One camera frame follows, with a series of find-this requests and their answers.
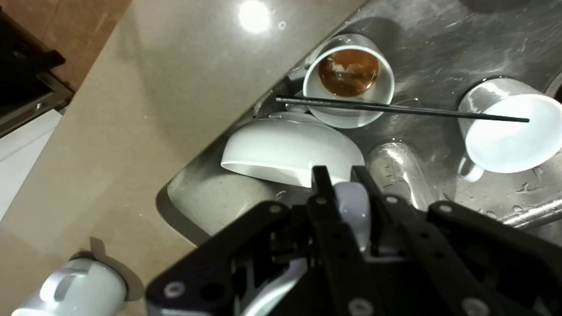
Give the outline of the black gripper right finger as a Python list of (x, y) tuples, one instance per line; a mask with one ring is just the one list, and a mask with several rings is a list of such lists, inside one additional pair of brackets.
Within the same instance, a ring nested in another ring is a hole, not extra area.
[(351, 179), (371, 200), (367, 252), (409, 268), (413, 307), (444, 316), (562, 316), (559, 245), (437, 200), (420, 210), (383, 193), (369, 170)]

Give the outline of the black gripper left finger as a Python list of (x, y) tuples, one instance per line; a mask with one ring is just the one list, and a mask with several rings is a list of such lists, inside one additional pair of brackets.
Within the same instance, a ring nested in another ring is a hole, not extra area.
[(369, 295), (357, 284), (367, 263), (329, 170), (313, 168), (311, 182), (306, 202), (260, 202), (160, 272), (148, 316), (242, 316), (258, 305), (348, 316), (348, 302)]

